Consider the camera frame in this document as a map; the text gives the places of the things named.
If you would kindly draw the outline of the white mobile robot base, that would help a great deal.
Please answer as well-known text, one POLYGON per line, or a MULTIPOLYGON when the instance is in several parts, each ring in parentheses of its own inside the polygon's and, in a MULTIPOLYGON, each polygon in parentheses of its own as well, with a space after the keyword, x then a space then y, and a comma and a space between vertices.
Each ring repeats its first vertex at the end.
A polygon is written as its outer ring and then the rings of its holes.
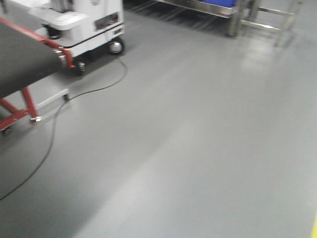
POLYGON ((86 69, 83 54, 99 47, 113 56, 125 50, 121 0, 51 0, 29 13, 42 25, 38 34, 70 51, 69 67, 78 76, 86 69))

